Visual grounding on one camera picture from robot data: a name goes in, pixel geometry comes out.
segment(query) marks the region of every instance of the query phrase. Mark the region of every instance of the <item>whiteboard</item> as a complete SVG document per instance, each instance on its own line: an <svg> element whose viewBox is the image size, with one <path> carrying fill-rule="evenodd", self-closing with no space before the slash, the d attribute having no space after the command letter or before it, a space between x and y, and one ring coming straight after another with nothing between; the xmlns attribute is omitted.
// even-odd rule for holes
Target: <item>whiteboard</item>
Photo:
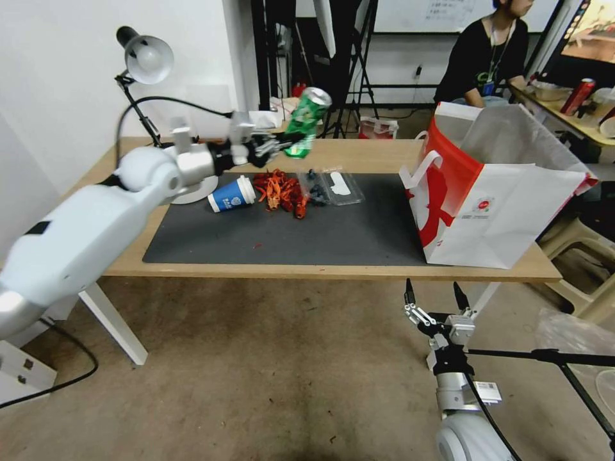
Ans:
<svg viewBox="0 0 615 461"><path fill-rule="evenodd" d="M557 0L538 0L523 17L530 32L542 32ZM491 0L379 0L374 32L461 32L492 14Z"/></svg>

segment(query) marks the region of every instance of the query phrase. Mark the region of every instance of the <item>black shirt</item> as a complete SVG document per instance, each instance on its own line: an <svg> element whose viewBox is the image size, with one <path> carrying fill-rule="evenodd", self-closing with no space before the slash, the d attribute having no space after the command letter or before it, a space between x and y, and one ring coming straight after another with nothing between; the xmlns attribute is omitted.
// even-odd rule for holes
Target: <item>black shirt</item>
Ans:
<svg viewBox="0 0 615 461"><path fill-rule="evenodd" d="M499 83L502 79L508 80L523 75L527 42L527 24L517 19L508 46L502 44L495 47L493 61L500 63L495 69L493 78L495 83ZM450 52L447 72L434 96L436 102L452 101L463 97L472 88L476 88L482 95L482 87L487 81L489 63L493 53L491 40L485 32L482 21L479 19L472 22L459 35L453 51Z"/></svg>

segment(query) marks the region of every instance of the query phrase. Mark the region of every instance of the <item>table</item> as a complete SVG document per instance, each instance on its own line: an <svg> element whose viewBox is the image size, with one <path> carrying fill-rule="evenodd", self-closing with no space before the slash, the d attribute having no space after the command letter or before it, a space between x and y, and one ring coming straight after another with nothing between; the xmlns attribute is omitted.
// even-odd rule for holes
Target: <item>table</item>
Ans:
<svg viewBox="0 0 615 461"><path fill-rule="evenodd" d="M125 151L148 143L146 138L123 138ZM316 140L309 154L310 167L342 165L350 173L397 173L400 166L412 167L418 160L422 141L416 140ZM114 170L112 147L75 185L72 191L107 178ZM302 161L277 156L269 168L297 171ZM234 172L257 172L244 165ZM474 309L487 304L501 282L557 282L561 275L542 250L533 243L517 264L509 270L462 266L305 266L281 264L148 264L142 258L160 225L168 206L150 215L143 233L107 269L105 275L122 277L229 277L254 279L363 279L363 280L468 280L490 282ZM98 284L79 296L135 364L142 365L147 351L132 333Z"/></svg>
<svg viewBox="0 0 615 461"><path fill-rule="evenodd" d="M584 125L579 118L562 114L559 110L566 102L565 99L561 101L541 101L535 94L526 90L513 85L509 88L512 94L524 103L540 122L543 122L545 117L550 117L578 138L589 138L600 146L615 146L615 139L603 136L597 126Z"/></svg>

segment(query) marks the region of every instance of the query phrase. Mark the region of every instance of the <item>black desk mat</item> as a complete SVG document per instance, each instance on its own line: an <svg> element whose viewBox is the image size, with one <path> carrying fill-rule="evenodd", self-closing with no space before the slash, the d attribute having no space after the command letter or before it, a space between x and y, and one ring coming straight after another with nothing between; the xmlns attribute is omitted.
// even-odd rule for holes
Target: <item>black desk mat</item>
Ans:
<svg viewBox="0 0 615 461"><path fill-rule="evenodd" d="M225 174L220 184L238 174ZM264 203L214 213L207 200L171 205L145 263L425 266L397 174L354 174L365 201L307 205L305 219Z"/></svg>

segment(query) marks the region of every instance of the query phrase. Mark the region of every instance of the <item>green can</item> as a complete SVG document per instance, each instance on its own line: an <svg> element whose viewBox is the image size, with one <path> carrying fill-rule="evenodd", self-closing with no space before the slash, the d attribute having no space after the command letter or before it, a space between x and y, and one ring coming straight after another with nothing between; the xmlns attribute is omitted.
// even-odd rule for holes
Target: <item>green can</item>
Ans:
<svg viewBox="0 0 615 461"><path fill-rule="evenodd" d="M329 107L331 107L331 96L327 92L312 86L303 90L297 109L290 117L286 133L303 133L306 137L285 149L287 156L303 158L309 154L312 141L316 138L316 125Z"/></svg>

